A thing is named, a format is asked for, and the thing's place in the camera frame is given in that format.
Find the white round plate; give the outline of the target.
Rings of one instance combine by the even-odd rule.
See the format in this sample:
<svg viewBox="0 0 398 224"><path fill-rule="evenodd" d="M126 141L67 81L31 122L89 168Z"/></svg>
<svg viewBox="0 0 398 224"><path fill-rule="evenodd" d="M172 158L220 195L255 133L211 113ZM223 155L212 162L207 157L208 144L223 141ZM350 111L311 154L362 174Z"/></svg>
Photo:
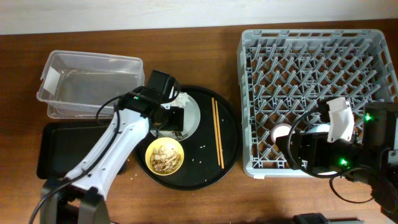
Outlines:
<svg viewBox="0 0 398 224"><path fill-rule="evenodd" d="M186 138L189 138L197 130L197 127L200 124L200 108L198 106L198 103L190 95L189 100L190 102L183 107L184 124L182 132L151 130L150 133L153 136L157 136L159 138L167 137L173 138L177 141L182 141ZM169 109L171 107L171 103L165 103L162 104L162 106L165 109Z"/></svg>

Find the light blue plastic cup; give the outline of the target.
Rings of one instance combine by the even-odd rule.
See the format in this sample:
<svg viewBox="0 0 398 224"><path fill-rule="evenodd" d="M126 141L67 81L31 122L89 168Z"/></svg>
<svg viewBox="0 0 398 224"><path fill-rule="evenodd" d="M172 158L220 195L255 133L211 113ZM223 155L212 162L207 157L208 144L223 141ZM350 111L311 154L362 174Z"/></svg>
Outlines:
<svg viewBox="0 0 398 224"><path fill-rule="evenodd" d="M328 133L330 130L329 124L319 124L307 131L307 133Z"/></svg>

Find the pink plastic cup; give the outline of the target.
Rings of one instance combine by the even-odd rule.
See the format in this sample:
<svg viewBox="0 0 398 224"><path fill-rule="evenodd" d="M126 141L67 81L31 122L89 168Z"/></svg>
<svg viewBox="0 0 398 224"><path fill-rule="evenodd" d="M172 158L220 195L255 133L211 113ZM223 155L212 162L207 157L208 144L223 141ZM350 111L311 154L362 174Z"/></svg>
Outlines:
<svg viewBox="0 0 398 224"><path fill-rule="evenodd" d="M288 135L291 128L292 128L291 125L286 124L286 123L280 123L280 124L275 125L271 129L272 142L276 143L277 138Z"/></svg>

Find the black rectangular tray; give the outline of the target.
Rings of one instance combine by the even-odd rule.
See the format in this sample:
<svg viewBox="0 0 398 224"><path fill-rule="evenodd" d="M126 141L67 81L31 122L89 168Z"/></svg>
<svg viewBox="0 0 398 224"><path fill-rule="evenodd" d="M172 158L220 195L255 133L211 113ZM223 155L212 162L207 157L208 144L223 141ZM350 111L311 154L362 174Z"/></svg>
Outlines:
<svg viewBox="0 0 398 224"><path fill-rule="evenodd" d="M37 177L64 177L85 158L107 127L94 121L47 124L42 132Z"/></svg>

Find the white napkin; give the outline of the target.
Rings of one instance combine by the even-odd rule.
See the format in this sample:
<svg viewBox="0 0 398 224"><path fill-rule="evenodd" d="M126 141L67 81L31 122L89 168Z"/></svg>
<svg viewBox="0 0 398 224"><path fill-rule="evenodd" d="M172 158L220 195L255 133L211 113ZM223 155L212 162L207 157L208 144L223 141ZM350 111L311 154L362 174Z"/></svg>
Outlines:
<svg viewBox="0 0 398 224"><path fill-rule="evenodd" d="M171 102L171 106L176 106L176 107L179 107L179 108L183 108L189 102L190 102L189 95L187 93L180 92L178 94L178 96L176 97L176 99L174 99Z"/></svg>

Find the round black tray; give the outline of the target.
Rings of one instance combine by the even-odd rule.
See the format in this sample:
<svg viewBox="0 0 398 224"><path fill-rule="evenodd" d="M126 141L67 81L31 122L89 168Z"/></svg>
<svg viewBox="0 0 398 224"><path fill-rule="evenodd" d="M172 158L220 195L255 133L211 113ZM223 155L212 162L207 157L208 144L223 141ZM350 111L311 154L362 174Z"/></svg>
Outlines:
<svg viewBox="0 0 398 224"><path fill-rule="evenodd" d="M149 133L133 150L137 163L155 182L175 190L198 190L221 180L234 166L243 148L241 124L233 107L221 95L199 86L183 86L197 103L201 117L197 130L181 141L185 158L175 173L156 175L147 167L145 153L155 136ZM221 147L224 167L216 154L213 110L211 100L217 101L220 123Z"/></svg>

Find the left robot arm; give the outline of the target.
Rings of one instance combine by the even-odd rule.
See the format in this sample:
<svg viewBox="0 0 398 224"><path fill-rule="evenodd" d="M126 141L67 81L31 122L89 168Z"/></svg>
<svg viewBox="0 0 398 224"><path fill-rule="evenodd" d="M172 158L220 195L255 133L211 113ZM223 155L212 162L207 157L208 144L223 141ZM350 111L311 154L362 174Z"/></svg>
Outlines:
<svg viewBox="0 0 398 224"><path fill-rule="evenodd" d="M173 76L153 70L147 85L112 98L106 131L64 178L44 183L30 223L111 223L106 197L133 149L152 129L183 130L183 109L170 105L180 89Z"/></svg>

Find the grey dishwasher rack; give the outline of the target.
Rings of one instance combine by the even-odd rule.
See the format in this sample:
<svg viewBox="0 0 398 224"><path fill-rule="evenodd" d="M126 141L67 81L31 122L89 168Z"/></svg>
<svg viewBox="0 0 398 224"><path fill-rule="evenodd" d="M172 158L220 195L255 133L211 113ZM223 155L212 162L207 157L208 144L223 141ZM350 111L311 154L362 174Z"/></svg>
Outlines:
<svg viewBox="0 0 398 224"><path fill-rule="evenodd" d="M255 179L303 177L272 142L272 128L292 124L320 100L343 96L363 130L364 106L397 101L397 76L377 29L250 29L237 50L243 169Z"/></svg>

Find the clear plastic bin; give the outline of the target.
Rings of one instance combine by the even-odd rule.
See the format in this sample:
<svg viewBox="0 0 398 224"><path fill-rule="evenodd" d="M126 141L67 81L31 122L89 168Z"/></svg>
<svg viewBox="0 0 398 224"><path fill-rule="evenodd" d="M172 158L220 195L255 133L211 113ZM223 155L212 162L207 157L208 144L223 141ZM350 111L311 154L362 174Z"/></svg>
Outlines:
<svg viewBox="0 0 398 224"><path fill-rule="evenodd" d="M52 119L95 119L100 106L144 85L144 63L121 55L54 50L41 74L37 99Z"/></svg>

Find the yellow bowl with food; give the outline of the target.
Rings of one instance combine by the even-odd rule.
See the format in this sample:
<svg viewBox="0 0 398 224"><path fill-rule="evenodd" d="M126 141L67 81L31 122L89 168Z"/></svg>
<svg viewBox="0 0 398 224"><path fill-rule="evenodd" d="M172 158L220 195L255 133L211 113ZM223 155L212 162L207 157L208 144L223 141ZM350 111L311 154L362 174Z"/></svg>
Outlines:
<svg viewBox="0 0 398 224"><path fill-rule="evenodd" d="M152 173L166 176L181 168L184 156L183 147L178 141L172 138L158 138L147 147L145 162Z"/></svg>

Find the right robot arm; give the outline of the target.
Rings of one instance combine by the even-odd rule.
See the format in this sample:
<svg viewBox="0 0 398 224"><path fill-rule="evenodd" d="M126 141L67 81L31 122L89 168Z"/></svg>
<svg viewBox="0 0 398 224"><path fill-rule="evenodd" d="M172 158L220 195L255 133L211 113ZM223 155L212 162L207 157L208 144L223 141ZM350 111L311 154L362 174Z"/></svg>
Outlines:
<svg viewBox="0 0 398 224"><path fill-rule="evenodd" d="M298 124L314 113L329 123L329 130L298 132ZM397 221L397 103L366 104L362 141L358 142L349 101L343 97L323 100L301 115L275 144L293 170L328 179L330 185L337 177L369 185L381 212Z"/></svg>

